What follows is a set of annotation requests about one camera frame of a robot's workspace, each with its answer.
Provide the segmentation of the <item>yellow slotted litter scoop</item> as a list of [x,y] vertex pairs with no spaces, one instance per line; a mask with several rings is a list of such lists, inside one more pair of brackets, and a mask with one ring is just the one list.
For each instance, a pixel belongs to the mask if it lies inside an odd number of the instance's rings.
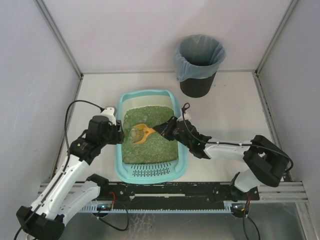
[[137,124],[129,131],[129,139],[133,145],[143,144],[148,136],[155,132],[153,128],[148,127],[146,124]]

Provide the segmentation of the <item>teal plastic litter box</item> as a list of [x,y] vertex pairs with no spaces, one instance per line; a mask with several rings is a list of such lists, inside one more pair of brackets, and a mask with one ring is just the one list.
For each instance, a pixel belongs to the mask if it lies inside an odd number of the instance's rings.
[[[120,97],[116,113],[123,125],[128,110],[146,106],[165,106],[173,110],[173,116],[180,117],[180,104],[169,90],[147,89],[128,92]],[[147,164],[127,164],[122,159],[122,144],[115,147],[115,172],[117,176],[130,184],[158,184],[173,181],[181,177],[188,166],[187,148],[178,144],[178,159]]]

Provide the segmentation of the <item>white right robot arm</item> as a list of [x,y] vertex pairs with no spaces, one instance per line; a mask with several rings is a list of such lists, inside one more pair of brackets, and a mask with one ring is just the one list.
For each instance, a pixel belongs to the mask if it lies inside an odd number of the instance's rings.
[[175,116],[154,126],[153,130],[168,141],[178,141],[198,159],[245,163],[248,169],[236,173],[228,187],[234,200],[261,185],[278,187],[287,167],[293,166],[289,156],[262,135],[256,135],[245,143],[212,141],[210,136],[200,134],[189,120]]

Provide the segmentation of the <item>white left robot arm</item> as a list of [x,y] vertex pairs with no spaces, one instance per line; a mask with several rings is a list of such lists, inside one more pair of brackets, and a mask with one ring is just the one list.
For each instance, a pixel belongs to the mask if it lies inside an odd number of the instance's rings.
[[89,121],[88,128],[71,143],[67,156],[45,190],[29,206],[16,212],[20,231],[38,240],[58,240],[69,221],[90,201],[109,194],[109,181],[98,174],[89,176],[70,194],[78,177],[106,145],[123,142],[122,123],[106,110]]

